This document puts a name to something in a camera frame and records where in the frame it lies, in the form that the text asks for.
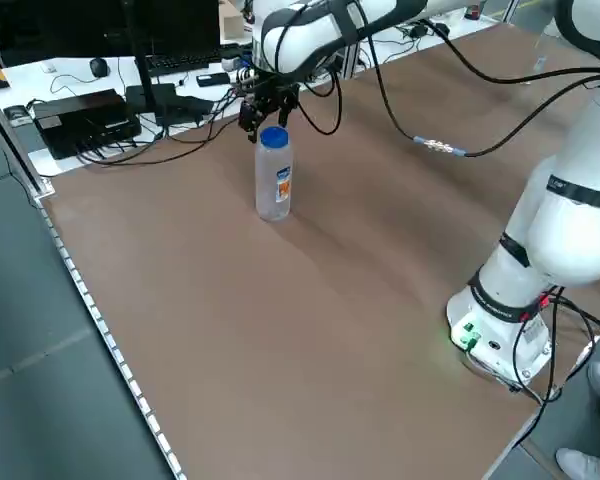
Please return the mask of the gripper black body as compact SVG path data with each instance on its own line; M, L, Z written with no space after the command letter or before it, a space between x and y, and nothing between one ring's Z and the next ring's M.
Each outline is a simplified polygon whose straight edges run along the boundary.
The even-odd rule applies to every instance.
M276 74L255 73L241 80L241 95L252 104L282 102L288 95L296 98L300 84Z

